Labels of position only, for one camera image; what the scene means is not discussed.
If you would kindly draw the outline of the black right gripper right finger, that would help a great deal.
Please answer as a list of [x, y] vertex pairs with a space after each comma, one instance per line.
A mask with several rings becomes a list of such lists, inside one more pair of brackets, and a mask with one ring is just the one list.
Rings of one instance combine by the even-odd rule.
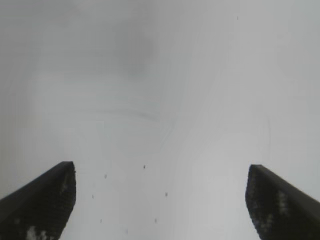
[[248, 170], [245, 203], [261, 240], [318, 240], [320, 203], [261, 164]]

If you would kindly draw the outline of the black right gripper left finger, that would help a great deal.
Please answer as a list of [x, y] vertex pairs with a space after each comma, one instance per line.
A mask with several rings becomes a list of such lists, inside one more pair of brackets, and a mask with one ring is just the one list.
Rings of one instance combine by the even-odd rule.
[[75, 165], [62, 161], [0, 200], [0, 238], [58, 240], [75, 203]]

